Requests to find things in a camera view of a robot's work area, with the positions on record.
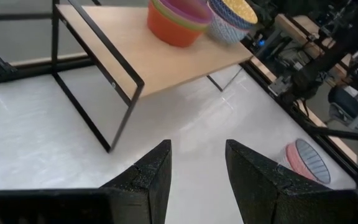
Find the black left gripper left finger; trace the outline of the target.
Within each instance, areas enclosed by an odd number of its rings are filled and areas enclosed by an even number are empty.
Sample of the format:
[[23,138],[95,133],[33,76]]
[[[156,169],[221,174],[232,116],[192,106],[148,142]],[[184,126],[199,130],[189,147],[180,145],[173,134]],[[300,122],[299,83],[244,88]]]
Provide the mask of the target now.
[[109,190],[113,223],[164,224],[172,179],[172,142],[163,140],[101,187]]

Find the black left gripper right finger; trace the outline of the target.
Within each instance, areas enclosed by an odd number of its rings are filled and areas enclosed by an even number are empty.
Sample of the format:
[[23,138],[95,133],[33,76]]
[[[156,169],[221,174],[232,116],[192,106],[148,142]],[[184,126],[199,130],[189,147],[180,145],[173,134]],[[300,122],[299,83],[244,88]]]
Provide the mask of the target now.
[[244,223],[329,223],[315,194],[327,190],[233,140],[226,141],[229,181]]

